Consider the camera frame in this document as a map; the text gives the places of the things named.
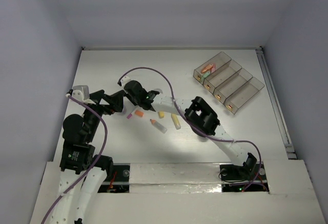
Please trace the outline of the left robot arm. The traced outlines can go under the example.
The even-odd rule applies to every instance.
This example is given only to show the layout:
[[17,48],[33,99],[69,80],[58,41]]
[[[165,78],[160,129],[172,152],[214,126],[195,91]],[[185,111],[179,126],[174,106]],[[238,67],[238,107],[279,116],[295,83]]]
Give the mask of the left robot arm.
[[59,164],[57,197],[42,223],[86,223],[101,184],[115,178],[113,159],[95,154],[91,144],[103,115],[124,110],[125,92],[107,95],[104,90],[89,92],[88,86],[75,86],[66,97],[85,108],[82,115],[71,114],[63,122],[64,139]]

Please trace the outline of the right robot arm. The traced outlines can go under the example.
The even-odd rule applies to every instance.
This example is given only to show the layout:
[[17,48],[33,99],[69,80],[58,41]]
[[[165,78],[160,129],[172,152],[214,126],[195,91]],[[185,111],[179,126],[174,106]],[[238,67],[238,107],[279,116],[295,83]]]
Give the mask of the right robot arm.
[[128,99],[144,110],[179,115],[187,120],[194,133],[209,138],[233,164],[232,172],[247,179],[255,172],[256,157],[244,150],[226,133],[218,115],[200,96],[192,100],[176,99],[157,90],[146,91],[136,80],[121,80]]

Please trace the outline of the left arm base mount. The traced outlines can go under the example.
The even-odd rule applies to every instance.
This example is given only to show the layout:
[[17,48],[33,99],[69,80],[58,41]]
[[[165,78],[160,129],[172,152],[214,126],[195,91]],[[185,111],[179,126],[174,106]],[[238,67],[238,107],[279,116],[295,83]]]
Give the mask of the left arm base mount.
[[115,164],[113,173],[98,189],[98,193],[128,193],[130,189],[130,164]]

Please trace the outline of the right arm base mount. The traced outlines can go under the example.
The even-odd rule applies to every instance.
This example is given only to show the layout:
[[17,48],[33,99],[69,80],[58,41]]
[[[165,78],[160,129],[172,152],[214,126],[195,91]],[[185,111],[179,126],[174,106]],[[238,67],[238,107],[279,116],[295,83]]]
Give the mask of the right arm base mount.
[[221,180],[222,192],[269,192],[264,165],[257,163],[249,174],[232,164],[220,165],[218,178]]

